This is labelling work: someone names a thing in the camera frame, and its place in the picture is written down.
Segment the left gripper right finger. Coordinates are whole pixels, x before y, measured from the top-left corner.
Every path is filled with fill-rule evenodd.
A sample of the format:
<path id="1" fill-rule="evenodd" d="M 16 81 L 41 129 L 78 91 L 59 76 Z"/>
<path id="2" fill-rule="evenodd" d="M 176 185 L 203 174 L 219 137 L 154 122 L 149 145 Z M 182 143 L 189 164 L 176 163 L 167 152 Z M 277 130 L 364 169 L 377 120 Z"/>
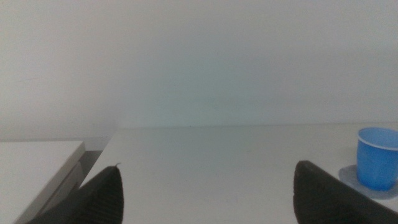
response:
<path id="1" fill-rule="evenodd" d="M 294 213 L 300 224 L 397 224 L 397 212 L 345 185 L 314 163 L 294 172 Z"/>

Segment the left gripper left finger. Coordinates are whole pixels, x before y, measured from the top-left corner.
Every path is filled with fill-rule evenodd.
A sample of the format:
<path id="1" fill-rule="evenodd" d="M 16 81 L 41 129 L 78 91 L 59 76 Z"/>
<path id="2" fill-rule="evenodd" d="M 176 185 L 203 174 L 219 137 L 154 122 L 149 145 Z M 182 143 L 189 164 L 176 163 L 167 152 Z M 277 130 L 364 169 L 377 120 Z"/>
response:
<path id="1" fill-rule="evenodd" d="M 124 195 L 121 173 L 108 166 L 65 200 L 28 224 L 121 224 Z"/>

